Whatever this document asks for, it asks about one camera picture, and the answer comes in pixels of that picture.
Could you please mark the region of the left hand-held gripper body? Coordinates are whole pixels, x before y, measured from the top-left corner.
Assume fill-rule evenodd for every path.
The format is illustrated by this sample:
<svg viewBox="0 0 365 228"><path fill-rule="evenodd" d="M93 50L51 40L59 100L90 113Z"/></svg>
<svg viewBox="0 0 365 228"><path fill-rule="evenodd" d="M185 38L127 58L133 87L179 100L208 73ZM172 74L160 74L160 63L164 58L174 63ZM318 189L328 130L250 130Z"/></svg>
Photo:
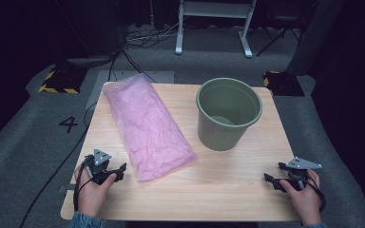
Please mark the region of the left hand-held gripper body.
<svg viewBox="0 0 365 228"><path fill-rule="evenodd" d="M114 170L107 170L111 156L106 152L95 149L92 155L85 158L86 171L89 177L97 184L103 184L106 179L114 173Z"/></svg>

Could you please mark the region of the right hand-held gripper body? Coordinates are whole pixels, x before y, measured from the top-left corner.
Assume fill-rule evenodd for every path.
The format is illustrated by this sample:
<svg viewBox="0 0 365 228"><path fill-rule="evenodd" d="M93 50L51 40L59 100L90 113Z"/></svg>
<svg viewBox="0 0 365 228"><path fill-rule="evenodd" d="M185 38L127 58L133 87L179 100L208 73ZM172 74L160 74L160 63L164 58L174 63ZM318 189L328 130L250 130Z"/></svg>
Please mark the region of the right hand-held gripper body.
<svg viewBox="0 0 365 228"><path fill-rule="evenodd" d="M297 190L302 190L307 184L309 178L309 169L321 169L320 163L307 161L305 159L294 157L291 161L286 163L288 177L293 181L293 187Z"/></svg>

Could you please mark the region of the pink plastic bag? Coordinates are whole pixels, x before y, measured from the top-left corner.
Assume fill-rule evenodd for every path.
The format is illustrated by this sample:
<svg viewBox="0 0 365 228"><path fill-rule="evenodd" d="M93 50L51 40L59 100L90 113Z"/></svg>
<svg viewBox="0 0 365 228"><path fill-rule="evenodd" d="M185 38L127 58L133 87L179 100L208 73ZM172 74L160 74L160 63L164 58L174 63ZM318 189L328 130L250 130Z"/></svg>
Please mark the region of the pink plastic bag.
<svg viewBox="0 0 365 228"><path fill-rule="evenodd" d="M137 181L153 181L196 159L192 147L144 75L106 83L102 92L110 103Z"/></svg>

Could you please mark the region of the green plastic bin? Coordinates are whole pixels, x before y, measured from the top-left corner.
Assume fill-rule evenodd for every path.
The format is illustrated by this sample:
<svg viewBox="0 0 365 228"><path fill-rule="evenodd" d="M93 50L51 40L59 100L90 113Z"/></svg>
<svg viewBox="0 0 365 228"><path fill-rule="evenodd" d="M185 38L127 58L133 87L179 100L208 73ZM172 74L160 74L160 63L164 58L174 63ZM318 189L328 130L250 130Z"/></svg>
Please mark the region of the green plastic bin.
<svg viewBox="0 0 365 228"><path fill-rule="evenodd" d="M199 139L216 151L235 147L262 114L262 101L256 90L233 78L205 82L197 92L196 105Z"/></svg>

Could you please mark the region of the person's left hand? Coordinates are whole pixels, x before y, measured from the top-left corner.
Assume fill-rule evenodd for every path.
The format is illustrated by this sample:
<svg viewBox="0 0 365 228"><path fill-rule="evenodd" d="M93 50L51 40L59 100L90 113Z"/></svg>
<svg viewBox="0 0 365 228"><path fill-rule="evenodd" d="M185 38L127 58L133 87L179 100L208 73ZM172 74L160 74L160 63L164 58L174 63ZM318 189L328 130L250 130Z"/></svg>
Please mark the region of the person's left hand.
<svg viewBox="0 0 365 228"><path fill-rule="evenodd" d="M77 194L77 212L97 218L101 208L106 201L107 192L117 178L116 174L111 174L101 185L93 182L81 165L74 171L74 178L80 181L80 189Z"/></svg>

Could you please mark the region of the person's right hand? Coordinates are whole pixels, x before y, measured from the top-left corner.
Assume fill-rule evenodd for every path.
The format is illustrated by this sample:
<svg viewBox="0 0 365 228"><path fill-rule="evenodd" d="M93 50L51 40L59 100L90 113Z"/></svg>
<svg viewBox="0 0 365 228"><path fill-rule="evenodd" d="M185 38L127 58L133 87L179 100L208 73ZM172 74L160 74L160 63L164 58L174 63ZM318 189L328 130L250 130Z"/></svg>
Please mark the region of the person's right hand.
<svg viewBox="0 0 365 228"><path fill-rule="evenodd" d="M286 180L281 180L279 183L286 190L293 208L304 226L312 226L322 222L319 212L320 199L311 186L297 191Z"/></svg>

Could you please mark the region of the black tripod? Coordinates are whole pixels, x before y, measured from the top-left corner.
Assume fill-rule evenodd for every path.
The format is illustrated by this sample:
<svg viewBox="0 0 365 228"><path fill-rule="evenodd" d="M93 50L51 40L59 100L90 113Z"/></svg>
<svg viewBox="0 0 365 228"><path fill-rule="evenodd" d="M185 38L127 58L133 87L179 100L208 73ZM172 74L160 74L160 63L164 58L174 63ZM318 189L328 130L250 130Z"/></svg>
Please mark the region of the black tripod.
<svg viewBox="0 0 365 228"><path fill-rule="evenodd" d="M262 28L266 31L268 37L270 38L270 41L256 54L257 57L259 57L265 50L272 46L279 38L283 38L288 31L293 34L298 43L302 38L302 25L298 19L268 19L267 23L262 26ZM278 30L279 34L275 37L272 37L268 30L269 28Z"/></svg>

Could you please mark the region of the grey column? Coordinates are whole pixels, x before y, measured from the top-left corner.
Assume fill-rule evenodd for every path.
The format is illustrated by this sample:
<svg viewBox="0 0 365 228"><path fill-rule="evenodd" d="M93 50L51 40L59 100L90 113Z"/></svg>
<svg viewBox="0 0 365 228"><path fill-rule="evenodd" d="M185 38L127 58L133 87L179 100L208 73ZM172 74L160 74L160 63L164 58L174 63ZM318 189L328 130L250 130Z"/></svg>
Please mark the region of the grey column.
<svg viewBox="0 0 365 228"><path fill-rule="evenodd" d="M294 76L307 75L340 15L345 0L320 0L315 15L286 68Z"/></svg>

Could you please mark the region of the black yellow striped base plate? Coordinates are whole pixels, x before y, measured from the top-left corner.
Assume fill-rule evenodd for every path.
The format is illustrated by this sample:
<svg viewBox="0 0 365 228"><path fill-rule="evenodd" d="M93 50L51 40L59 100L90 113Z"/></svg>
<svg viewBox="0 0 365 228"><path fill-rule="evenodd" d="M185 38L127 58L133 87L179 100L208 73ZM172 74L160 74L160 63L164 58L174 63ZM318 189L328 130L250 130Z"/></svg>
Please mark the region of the black yellow striped base plate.
<svg viewBox="0 0 365 228"><path fill-rule="evenodd" d="M304 96L296 76L287 72L266 71L262 77L264 86L270 90L273 96Z"/></svg>
<svg viewBox="0 0 365 228"><path fill-rule="evenodd" d="M39 87L39 92L77 94L87 74L86 68L61 69L54 67Z"/></svg>

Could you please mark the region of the white metal stand frame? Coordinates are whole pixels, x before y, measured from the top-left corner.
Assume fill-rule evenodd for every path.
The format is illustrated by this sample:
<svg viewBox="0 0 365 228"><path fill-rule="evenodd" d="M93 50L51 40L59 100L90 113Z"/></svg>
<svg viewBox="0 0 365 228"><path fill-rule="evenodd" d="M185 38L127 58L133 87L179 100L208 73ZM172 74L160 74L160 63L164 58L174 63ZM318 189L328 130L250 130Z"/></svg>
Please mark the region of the white metal stand frame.
<svg viewBox="0 0 365 228"><path fill-rule="evenodd" d="M247 33L256 8L258 0L251 0L250 3L217 3L217 2L195 2L192 0L180 0L178 11L178 33L176 38L175 53L183 53L183 19L188 16L219 17L244 19L243 30L238 32L244 55L252 58L253 53L247 41Z"/></svg>

